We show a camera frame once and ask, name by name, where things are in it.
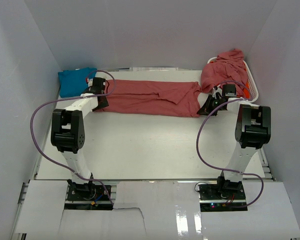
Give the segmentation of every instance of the white wall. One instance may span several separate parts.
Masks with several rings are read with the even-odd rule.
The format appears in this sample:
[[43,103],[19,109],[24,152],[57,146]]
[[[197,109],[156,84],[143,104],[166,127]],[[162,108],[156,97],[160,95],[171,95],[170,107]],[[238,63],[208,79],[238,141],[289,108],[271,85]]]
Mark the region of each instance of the white wall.
[[276,0],[25,0],[62,69],[200,70],[251,49]]
[[265,153],[283,181],[300,227],[300,1],[280,0],[255,41],[247,62],[259,104],[272,109]]
[[[23,182],[38,152],[30,137],[34,109],[57,97],[60,70],[23,0],[0,0],[0,240],[10,237]],[[52,108],[36,118],[39,142]]]

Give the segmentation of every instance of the black bracket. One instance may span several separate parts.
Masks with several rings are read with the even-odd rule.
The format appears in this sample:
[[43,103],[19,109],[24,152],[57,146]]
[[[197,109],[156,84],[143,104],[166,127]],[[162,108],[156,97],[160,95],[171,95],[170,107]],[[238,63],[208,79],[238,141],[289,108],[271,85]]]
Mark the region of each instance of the black bracket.
[[243,189],[242,181],[233,182],[233,181],[225,180],[223,171],[221,175],[218,176],[216,184],[217,184],[218,192],[222,193],[225,196],[239,193],[239,191]]
[[[215,97],[213,97],[211,94],[208,95],[207,100],[205,101],[204,105],[198,110],[196,114],[199,115],[209,115],[215,108],[217,108],[219,105],[225,103],[228,101],[229,98],[236,97],[236,85],[234,84],[225,84],[222,86],[222,96],[219,92],[215,94]],[[219,109],[227,110],[227,106],[223,106]],[[218,111],[215,111],[213,116],[217,116]]]
[[[104,91],[106,89],[106,81],[104,78],[102,77],[94,77],[92,79],[92,86],[89,86],[88,88],[86,88],[83,91],[83,94],[104,94]],[[106,96],[99,96],[98,97],[98,106],[94,109],[92,109],[92,111],[96,111],[99,109],[103,109],[105,107],[108,107],[109,103],[108,100],[106,98]]]
[[51,143],[59,152],[78,153],[85,143],[85,126],[82,111],[55,109],[52,113]]
[[[66,197],[68,201],[93,201],[97,197],[100,197],[100,201],[109,200],[108,195],[102,185],[95,185],[92,181],[84,184],[78,184],[73,182],[71,179],[68,179],[67,182],[69,184]],[[105,185],[105,187],[111,196],[111,185]]]
[[271,108],[241,104],[234,135],[243,149],[260,149],[263,144],[267,144],[271,137]]
[[199,185],[199,193],[201,200],[222,200],[228,199],[232,195],[234,195],[234,199],[236,200],[246,200],[246,195],[244,191],[244,187],[241,184],[236,191],[224,191],[220,189],[220,176],[217,179],[217,184],[200,184]]

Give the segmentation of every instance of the torn cardboard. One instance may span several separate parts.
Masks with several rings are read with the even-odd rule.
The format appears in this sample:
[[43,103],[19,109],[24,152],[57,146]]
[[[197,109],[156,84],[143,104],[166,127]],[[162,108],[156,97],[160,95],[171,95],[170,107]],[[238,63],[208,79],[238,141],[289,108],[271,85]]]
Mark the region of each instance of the torn cardboard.
[[139,208],[148,240],[203,239],[199,197],[193,184],[120,182],[114,208]]

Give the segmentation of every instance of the white cardboard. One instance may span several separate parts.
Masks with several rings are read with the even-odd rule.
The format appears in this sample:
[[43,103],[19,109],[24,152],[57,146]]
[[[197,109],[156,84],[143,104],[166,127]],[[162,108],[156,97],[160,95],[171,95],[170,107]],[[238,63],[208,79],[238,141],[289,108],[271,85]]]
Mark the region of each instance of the white cardboard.
[[[259,182],[243,182],[247,202],[259,193]],[[300,238],[299,226],[282,182],[265,182],[261,197],[248,211],[202,212],[207,240],[289,240]]]
[[30,181],[15,232],[58,232],[67,186],[68,183],[62,180]]
[[146,240],[139,209],[64,210],[58,233],[27,234],[26,240]]
[[199,198],[193,184],[120,182],[114,208],[139,208],[148,240],[202,239]]

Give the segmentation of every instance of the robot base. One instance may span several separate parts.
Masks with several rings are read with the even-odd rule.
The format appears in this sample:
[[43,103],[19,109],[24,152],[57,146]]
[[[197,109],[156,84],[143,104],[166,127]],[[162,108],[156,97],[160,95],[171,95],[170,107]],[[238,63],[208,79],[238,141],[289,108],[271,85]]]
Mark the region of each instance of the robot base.
[[[111,185],[105,185],[111,195]],[[92,182],[85,184],[77,184],[75,182],[69,184],[66,200],[68,201],[109,201],[106,191],[101,185],[94,185]]]
[[248,210],[247,207],[236,208],[247,204],[243,186],[233,194],[220,193],[217,184],[200,184],[198,187],[201,212],[236,212]]

